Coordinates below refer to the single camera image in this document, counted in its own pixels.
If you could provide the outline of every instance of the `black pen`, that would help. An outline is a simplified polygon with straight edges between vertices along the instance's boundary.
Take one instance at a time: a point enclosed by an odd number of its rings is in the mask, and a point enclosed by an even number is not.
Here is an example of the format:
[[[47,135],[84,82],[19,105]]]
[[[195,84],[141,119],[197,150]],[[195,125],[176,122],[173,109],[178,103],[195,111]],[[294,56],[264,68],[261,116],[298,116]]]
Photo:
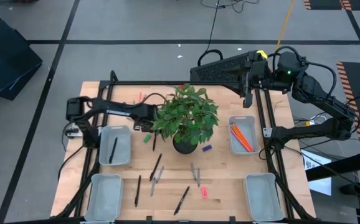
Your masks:
[[[138,195],[140,194],[140,183],[141,183],[141,175],[138,176],[137,193],[136,193],[136,199],[135,199],[136,207],[138,204]]]
[[[159,161],[161,160],[161,157],[162,157],[162,153],[159,155],[158,161],[156,161],[154,170],[152,171],[151,175],[149,176],[149,181],[151,181],[151,180],[153,179],[154,174],[155,174],[155,171],[156,171],[156,168],[158,167]]]
[[[158,131],[154,133],[154,142],[153,142],[153,151],[155,151],[156,137],[158,136]]]
[[[176,214],[179,212],[179,210],[180,210],[180,206],[181,206],[182,202],[184,201],[184,198],[186,197],[187,192],[188,192],[188,190],[189,190],[189,189],[190,189],[190,186],[188,186],[188,187],[187,187],[187,189],[186,189],[185,193],[182,195],[181,200],[180,200],[180,202],[179,202],[179,204],[178,204],[178,207],[175,209],[175,211],[174,211],[174,214],[173,214],[173,215],[176,215]]]
[[[110,164],[112,163],[113,153],[115,152],[117,142],[118,142],[118,137],[115,138],[115,142],[113,143],[112,152],[111,152],[111,156],[110,156]]]

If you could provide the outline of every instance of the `plastic bin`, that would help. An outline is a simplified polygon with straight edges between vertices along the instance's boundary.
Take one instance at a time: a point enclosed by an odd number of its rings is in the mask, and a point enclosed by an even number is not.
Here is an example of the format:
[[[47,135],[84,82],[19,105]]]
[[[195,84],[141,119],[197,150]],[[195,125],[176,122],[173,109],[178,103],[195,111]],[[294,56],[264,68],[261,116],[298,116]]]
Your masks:
[[[272,173],[249,174],[244,179],[245,202],[256,222],[279,221],[284,218]]]
[[[116,142],[112,163],[110,163],[112,147],[116,137],[118,137],[118,141]],[[98,161],[101,165],[109,166],[128,165],[130,163],[131,131],[128,126],[106,126],[101,130],[100,157]]]
[[[122,205],[123,180],[116,174],[92,176],[92,192],[85,220],[88,222],[114,222]]]
[[[248,152],[243,145],[238,141],[238,139],[231,133],[230,124],[236,124],[247,138],[249,144],[253,148],[253,152]],[[250,155],[259,153],[261,150],[259,143],[257,142],[256,132],[255,132],[255,118],[253,116],[231,116],[229,119],[229,125],[227,127],[229,133],[229,142],[230,142],[230,152],[235,155]]]

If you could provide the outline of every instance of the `black box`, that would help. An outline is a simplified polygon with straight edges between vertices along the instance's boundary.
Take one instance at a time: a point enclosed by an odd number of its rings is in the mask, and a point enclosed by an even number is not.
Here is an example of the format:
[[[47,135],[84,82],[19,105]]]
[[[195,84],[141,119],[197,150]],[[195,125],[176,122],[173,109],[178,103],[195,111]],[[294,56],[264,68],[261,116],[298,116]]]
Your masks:
[[[0,96],[13,100],[42,62],[25,38],[0,19]]]

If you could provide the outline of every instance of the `white paper sheet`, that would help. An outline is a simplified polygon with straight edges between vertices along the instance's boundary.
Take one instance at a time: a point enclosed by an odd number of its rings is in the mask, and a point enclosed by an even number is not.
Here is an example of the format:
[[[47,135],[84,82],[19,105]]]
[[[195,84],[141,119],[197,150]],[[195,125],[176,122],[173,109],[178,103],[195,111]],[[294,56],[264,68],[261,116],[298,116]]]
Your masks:
[[[319,162],[320,164],[327,164],[332,162],[331,159],[318,156],[306,150],[301,150],[301,152],[306,154],[308,157],[311,157],[315,161]],[[303,156],[303,158],[305,158],[305,170],[320,166],[317,162],[307,158],[306,156]],[[316,192],[331,196],[331,178],[328,177],[321,180],[310,181],[309,188],[310,190],[314,190]]]

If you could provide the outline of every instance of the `orange pencil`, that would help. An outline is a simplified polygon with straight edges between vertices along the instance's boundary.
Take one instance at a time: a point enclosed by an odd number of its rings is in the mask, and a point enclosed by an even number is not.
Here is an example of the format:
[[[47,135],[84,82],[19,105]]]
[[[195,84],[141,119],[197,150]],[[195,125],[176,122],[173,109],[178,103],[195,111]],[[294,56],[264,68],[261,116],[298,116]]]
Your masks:
[[[237,129],[237,128],[235,128],[235,124],[234,124],[234,123],[231,124],[231,128],[232,128],[232,130],[234,131],[234,133],[235,133],[236,135],[238,135],[238,137],[244,142],[244,144],[247,146],[247,148],[248,148],[250,151],[252,151],[252,148],[249,147],[247,140],[246,140],[245,137],[242,135],[242,133],[240,132],[240,130]]]
[[[246,151],[251,152],[248,147],[245,145],[245,143],[234,133],[234,131],[231,129],[231,133],[235,136],[235,138],[243,145]]]
[[[250,148],[250,150],[253,151],[253,148],[252,148],[252,146],[249,144],[248,139],[245,138],[245,136],[242,134],[241,130],[238,128],[238,126],[237,126],[236,124],[233,123],[233,125],[234,125],[234,128],[237,130],[237,132],[241,135],[241,137],[242,137],[243,139],[245,139],[245,142],[246,142],[247,146]]]
[[[240,135],[240,133],[238,133],[238,131],[232,126],[231,128],[232,132],[234,135],[236,135],[239,139],[239,141],[242,141],[243,145],[245,145],[245,147],[248,149],[248,151],[250,151],[247,142],[245,141],[245,139]]]

